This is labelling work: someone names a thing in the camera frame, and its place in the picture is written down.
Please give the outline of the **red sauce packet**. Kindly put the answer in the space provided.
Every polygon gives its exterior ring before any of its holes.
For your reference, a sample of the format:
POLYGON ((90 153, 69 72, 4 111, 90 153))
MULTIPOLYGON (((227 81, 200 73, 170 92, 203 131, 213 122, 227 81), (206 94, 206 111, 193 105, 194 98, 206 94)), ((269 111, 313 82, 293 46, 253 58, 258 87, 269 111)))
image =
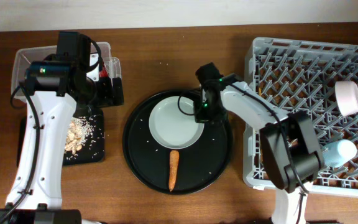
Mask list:
POLYGON ((109 73, 106 69, 105 63, 100 62, 99 63, 99 78, 108 78, 108 77, 109 77, 109 73))

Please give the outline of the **grey plate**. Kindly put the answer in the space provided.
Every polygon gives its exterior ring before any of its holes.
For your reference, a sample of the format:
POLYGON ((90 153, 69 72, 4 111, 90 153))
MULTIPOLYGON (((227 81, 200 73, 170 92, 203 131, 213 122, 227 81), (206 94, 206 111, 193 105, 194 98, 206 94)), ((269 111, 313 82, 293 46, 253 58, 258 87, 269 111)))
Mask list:
POLYGON ((159 101, 149 116, 152 137, 169 149, 190 147, 204 130, 204 124, 197 123, 192 112, 193 100, 187 97, 169 96, 159 101))

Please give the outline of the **orange carrot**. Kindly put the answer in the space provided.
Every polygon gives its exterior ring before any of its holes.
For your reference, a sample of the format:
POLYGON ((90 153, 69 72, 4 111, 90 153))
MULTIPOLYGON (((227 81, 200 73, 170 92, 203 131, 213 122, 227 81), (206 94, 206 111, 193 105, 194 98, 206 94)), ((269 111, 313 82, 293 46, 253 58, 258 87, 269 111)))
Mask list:
POLYGON ((170 174, 168 180, 168 189, 173 191, 176 181, 177 181, 177 172, 178 172, 178 163, 180 159, 180 154, 176 150, 170 152, 170 174))

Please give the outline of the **light blue cup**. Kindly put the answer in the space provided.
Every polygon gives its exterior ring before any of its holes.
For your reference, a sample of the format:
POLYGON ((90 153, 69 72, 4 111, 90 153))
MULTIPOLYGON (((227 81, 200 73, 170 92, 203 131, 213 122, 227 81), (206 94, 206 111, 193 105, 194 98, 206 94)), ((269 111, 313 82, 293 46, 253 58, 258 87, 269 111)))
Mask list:
POLYGON ((323 146, 322 150, 325 165, 333 168, 343 166, 357 154, 356 145, 347 139, 331 142, 323 146))

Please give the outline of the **pink white bowl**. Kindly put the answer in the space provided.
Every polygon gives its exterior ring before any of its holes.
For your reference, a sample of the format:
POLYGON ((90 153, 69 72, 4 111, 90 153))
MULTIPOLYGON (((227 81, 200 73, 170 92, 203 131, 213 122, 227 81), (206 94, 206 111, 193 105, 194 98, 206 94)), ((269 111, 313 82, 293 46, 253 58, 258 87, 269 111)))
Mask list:
POLYGON ((358 113, 358 86, 353 81, 335 83, 334 92, 337 106, 343 116, 358 113))

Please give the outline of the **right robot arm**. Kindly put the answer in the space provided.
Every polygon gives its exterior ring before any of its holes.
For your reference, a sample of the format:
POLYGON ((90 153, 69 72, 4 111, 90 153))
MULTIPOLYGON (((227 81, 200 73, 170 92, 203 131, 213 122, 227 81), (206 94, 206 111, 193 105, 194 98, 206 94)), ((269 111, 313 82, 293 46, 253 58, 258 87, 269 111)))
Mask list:
POLYGON ((271 223, 305 223, 308 194, 324 158, 311 118, 281 109, 262 98, 235 74, 223 76, 214 63, 195 73, 200 99, 197 123, 216 123, 232 112, 258 132, 263 166, 276 188, 271 223))

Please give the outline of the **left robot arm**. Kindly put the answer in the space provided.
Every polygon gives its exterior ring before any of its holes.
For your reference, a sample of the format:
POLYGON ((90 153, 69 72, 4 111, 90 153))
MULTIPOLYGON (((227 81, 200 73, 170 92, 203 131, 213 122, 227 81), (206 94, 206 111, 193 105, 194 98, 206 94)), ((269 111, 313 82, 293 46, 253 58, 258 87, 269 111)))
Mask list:
POLYGON ((79 210, 62 209, 63 148, 77 107, 124 103, 122 80, 109 76, 101 53, 87 35, 61 31, 56 52, 26 69, 15 89, 26 98, 24 140, 0 223, 85 223, 79 210))

